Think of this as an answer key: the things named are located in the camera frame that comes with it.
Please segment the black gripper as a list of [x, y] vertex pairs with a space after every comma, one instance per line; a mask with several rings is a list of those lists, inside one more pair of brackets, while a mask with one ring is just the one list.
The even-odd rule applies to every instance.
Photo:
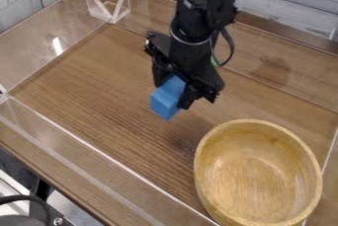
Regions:
[[187, 110], [200, 98], [214, 103], [224, 89], [224, 81], [211, 65], [215, 41], [219, 37], [211, 32], [203, 37], [191, 38], [171, 23], [168, 34], [148, 32], [144, 51], [152, 58], [155, 86], [159, 87], [171, 76], [185, 83], [177, 106]]

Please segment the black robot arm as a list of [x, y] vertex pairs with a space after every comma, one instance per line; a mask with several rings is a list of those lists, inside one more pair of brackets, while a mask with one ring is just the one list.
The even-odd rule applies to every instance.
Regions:
[[188, 109], [199, 99], [214, 102], [224, 89], [216, 68], [215, 43], [232, 43], [226, 27], [234, 23], [236, 0], [176, 0], [168, 33], [147, 33], [145, 53], [152, 57], [156, 86], [172, 77], [183, 81], [176, 106]]

